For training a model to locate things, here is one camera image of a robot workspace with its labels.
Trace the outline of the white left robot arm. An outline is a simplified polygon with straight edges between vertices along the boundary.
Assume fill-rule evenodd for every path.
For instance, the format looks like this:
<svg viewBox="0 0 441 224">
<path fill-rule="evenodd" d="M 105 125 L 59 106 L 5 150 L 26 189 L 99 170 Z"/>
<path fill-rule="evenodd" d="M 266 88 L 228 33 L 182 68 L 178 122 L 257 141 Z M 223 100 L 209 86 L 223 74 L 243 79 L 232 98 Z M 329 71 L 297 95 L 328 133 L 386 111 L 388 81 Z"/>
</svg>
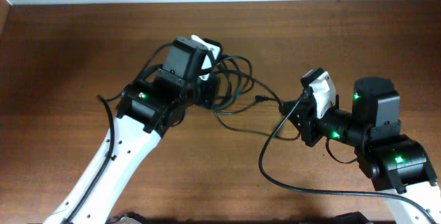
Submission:
<svg viewBox="0 0 441 224">
<path fill-rule="evenodd" d="M 191 105 L 210 109 L 219 80 L 218 42 L 177 37 L 165 44 L 166 60 L 147 63 L 120 94 L 115 111 L 105 106 L 109 130 L 89 165 L 46 223 L 104 223 L 128 181 L 170 127 Z"/>
</svg>

